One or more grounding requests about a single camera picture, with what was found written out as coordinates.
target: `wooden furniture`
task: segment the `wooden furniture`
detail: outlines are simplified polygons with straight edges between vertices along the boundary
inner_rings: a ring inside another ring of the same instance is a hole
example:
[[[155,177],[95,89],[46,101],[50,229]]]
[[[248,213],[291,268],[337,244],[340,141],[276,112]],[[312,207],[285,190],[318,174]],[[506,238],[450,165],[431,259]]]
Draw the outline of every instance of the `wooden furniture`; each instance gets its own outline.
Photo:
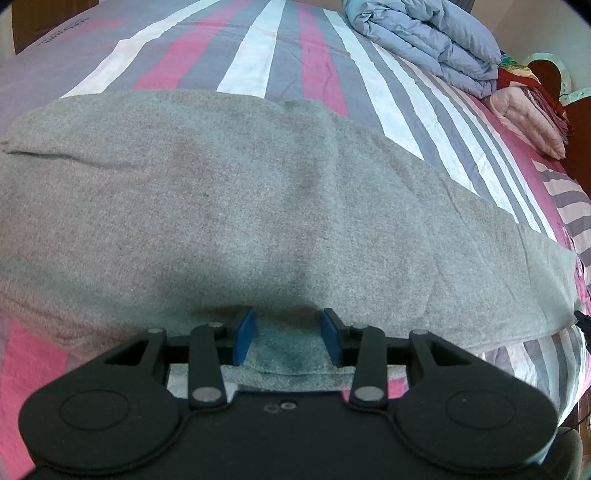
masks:
[[[12,35],[15,52],[23,51],[69,18],[98,4],[99,0],[14,0]]]
[[[529,56],[523,63],[563,104],[573,135],[566,147],[566,159],[561,164],[566,173],[591,196],[591,87],[572,92],[569,71],[555,55],[538,53]]]

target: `screw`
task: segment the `screw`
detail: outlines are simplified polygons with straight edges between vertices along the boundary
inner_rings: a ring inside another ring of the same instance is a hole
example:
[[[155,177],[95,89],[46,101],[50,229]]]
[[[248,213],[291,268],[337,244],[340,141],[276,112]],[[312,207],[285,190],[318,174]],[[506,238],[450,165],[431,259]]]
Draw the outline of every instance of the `screw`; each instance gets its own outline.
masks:
[[[283,410],[293,410],[293,409],[297,408],[296,402],[292,402],[292,401],[281,402],[280,406]]]
[[[278,413],[279,412],[279,405],[276,403],[268,403],[263,408],[267,413]]]
[[[381,388],[368,385],[355,390],[355,397],[361,401],[379,401],[384,397],[384,391]]]
[[[222,398],[222,392],[215,387],[199,387],[193,390],[191,396],[203,403],[213,403]]]

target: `folded clothes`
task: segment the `folded clothes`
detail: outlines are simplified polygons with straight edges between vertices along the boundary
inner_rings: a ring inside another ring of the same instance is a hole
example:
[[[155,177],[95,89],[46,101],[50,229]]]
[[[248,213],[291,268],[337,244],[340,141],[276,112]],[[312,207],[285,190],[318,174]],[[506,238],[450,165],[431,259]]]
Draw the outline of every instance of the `folded clothes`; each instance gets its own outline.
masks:
[[[571,129],[562,104],[548,93],[530,68],[519,64],[510,55],[502,52],[497,88],[500,90],[506,87],[521,86],[528,87],[532,90],[535,103],[550,116],[563,136],[564,143],[567,145],[567,137],[570,135]]]
[[[538,106],[548,117],[550,117],[551,121],[556,125],[558,131],[560,132],[560,136],[562,137],[562,142],[565,145],[569,144],[569,136],[572,132],[570,124],[566,121],[566,115],[560,116],[556,110],[548,103],[544,95],[541,94],[539,89],[536,88],[528,88],[522,87],[526,94],[530,97],[530,99]]]
[[[353,28],[450,85],[483,98],[496,89],[501,51],[476,18],[448,0],[345,0]]]
[[[499,121],[541,154],[566,156],[561,133],[551,118],[528,96],[526,87],[506,87],[483,100]]]

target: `gray fabric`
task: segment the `gray fabric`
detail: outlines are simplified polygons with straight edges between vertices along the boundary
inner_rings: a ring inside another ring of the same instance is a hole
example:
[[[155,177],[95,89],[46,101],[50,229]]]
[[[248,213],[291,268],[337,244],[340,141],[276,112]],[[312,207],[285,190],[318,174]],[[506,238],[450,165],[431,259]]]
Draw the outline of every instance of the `gray fabric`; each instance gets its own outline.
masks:
[[[478,98],[496,89],[501,51],[491,32],[448,0],[345,0],[355,30]]]
[[[482,352],[579,307],[572,252],[320,102],[72,97],[2,147],[0,307],[78,355],[252,304],[259,335],[227,381],[346,388],[319,308]]]
[[[579,480],[583,462],[583,441],[576,430],[561,427],[542,463],[556,480]]]

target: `bed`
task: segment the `bed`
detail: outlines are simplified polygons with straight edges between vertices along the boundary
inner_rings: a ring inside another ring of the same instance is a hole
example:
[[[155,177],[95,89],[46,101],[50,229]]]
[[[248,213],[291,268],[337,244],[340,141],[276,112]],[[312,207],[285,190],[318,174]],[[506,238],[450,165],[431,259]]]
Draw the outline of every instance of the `bed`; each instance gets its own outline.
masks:
[[[337,12],[291,1],[106,0],[0,69],[0,134],[18,115],[63,96],[177,88],[319,100],[569,247],[531,161],[545,159],[479,101],[372,44]],[[11,480],[32,467],[18,434],[22,402],[80,364],[19,320],[0,312],[0,478]],[[591,382],[574,326],[480,357],[539,388],[561,422]],[[182,385],[171,376],[171,391],[180,395]],[[389,394],[405,389],[404,379],[391,381]]]

